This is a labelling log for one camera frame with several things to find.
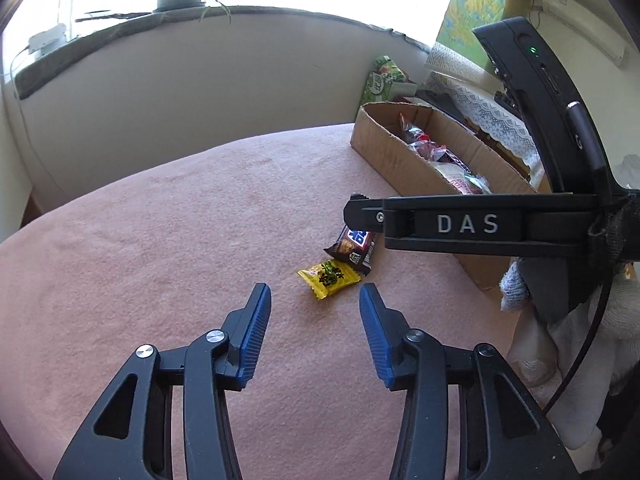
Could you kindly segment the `brown Snickers bar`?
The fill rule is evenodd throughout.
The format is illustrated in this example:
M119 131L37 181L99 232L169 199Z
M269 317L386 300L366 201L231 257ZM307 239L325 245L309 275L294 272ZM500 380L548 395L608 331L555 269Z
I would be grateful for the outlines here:
M375 232L353 230L344 224L340 235L331 246L324 248L324 252L337 261L347 263L356 272L368 275L372 270L375 240Z

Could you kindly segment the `yellow snack packet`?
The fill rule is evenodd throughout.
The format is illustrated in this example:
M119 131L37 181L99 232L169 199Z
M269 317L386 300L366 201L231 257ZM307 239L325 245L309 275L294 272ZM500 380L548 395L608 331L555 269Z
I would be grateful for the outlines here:
M361 281L361 276L351 266L336 259L298 270L297 275L309 286L318 300L326 299Z

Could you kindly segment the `clear red-edged dried fruit bag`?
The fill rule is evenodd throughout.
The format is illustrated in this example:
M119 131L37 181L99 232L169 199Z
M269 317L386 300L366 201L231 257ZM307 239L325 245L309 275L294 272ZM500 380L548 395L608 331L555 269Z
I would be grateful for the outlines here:
M449 148L433 141L416 142L415 144L410 144L409 148L428 162L446 162L447 164L461 162L461 159Z

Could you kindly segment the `brown cardboard box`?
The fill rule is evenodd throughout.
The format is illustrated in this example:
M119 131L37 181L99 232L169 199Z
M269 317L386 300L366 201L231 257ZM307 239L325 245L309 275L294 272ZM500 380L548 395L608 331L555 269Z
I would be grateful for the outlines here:
M400 196L535 191L471 130L428 105L363 105L350 145Z

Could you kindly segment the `large pink bread package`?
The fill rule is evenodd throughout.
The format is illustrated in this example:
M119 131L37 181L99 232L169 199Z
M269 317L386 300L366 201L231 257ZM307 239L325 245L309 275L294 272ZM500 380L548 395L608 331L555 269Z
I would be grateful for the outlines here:
M430 162L430 165L463 195L491 193L488 181L484 177L471 174L453 162Z

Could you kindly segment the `green tissue box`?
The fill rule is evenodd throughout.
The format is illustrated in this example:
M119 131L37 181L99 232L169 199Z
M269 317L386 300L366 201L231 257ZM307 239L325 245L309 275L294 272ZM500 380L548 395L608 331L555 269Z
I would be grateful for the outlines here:
M416 95L418 85L388 55L376 58L374 66L362 90L361 106Z

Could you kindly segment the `white lace cloth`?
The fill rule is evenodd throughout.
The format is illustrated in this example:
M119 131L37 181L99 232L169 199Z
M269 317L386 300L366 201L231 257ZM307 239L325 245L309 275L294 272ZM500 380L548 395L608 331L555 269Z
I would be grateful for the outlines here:
M539 188L544 168L536 146L524 122L495 101L495 92L501 89L500 81L439 42L431 48L425 67L430 73L424 88L449 96L465 119L524 162L529 184Z

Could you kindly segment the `pink table cloth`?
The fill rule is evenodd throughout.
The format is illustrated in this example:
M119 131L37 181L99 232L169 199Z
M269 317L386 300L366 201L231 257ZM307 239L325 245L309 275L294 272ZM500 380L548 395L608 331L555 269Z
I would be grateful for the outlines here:
M254 378L227 398L247 479L385 479L404 397L372 364L358 288L318 300L299 271L340 234L349 196L390 195L348 125L254 136L135 174L1 246L1 420L50 478L142 344L221 326L256 283L272 311Z

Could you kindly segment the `white power adapter box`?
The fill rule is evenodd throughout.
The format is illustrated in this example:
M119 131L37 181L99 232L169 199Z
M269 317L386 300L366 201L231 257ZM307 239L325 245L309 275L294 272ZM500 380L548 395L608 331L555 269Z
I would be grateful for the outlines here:
M28 52L30 54L47 53L62 44L66 44L66 26L63 23L58 23L44 32L38 32L38 34L31 36L28 40Z

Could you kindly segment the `yellow green wall painting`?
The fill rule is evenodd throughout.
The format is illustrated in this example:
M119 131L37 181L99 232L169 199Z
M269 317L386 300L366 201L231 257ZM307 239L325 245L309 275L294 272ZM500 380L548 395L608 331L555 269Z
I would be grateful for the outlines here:
M489 62L473 29L500 21L506 0L450 0L436 41L485 68Z

